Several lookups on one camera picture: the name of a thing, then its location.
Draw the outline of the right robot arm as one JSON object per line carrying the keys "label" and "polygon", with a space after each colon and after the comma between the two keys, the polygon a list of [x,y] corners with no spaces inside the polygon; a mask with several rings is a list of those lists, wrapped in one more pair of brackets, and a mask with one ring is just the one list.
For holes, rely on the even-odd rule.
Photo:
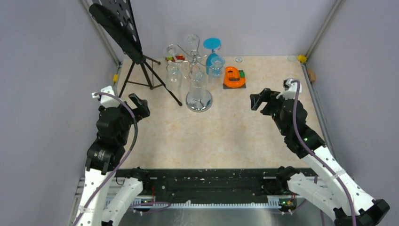
{"label": "right robot arm", "polygon": [[282,194],[293,192],[323,211],[336,226],[376,226],[390,210],[383,199],[375,199],[348,175],[331,154],[323,139],[306,124],[308,116],[300,101],[284,99],[265,88],[250,95],[251,110],[261,103],[261,114],[270,116],[284,137],[288,149],[307,163],[324,183],[308,181],[293,167],[280,167],[276,188]]}

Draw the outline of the clear ribbed wine glass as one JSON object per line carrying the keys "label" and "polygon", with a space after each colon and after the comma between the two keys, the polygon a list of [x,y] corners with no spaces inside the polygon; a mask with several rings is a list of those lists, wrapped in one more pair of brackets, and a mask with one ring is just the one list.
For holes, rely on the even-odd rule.
{"label": "clear ribbed wine glass", "polygon": [[191,71],[189,77],[191,81],[188,97],[200,101],[205,96],[207,75],[205,72],[197,70]]}
{"label": "clear ribbed wine glass", "polygon": [[181,65],[178,62],[171,62],[167,65],[166,86],[170,91],[178,91],[182,84]]}
{"label": "clear ribbed wine glass", "polygon": [[215,56],[211,59],[211,66],[208,74],[212,78],[220,78],[224,71],[225,60],[220,56]]}

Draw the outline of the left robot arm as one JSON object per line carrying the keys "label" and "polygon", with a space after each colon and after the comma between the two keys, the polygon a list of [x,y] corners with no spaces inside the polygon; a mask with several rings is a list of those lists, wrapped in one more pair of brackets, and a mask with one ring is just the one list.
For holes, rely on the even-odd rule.
{"label": "left robot arm", "polygon": [[142,170],[130,176],[116,196],[106,205],[112,179],[131,153],[138,135],[138,122],[150,116],[148,102],[136,94],[129,95],[136,105],[132,109],[118,97],[99,92],[94,98],[110,98],[99,107],[96,139],[87,151],[83,192],[74,226],[117,226],[139,194],[150,191],[151,182]]}

